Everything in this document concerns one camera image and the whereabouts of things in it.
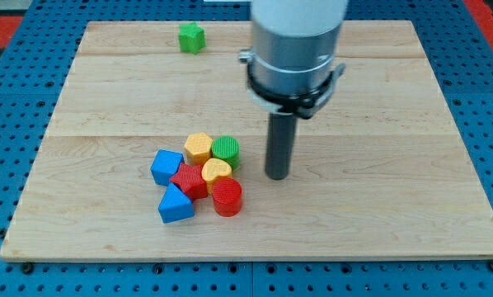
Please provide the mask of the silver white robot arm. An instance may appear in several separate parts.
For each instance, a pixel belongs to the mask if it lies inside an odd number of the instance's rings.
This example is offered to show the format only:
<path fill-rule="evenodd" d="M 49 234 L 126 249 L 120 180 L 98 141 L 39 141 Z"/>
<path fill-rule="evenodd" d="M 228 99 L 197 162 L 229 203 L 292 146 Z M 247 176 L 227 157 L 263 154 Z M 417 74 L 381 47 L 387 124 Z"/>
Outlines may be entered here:
<path fill-rule="evenodd" d="M 269 113 L 310 119 L 345 66 L 332 66 L 347 0 L 254 0 L 250 49 L 240 52 L 247 89 Z"/>

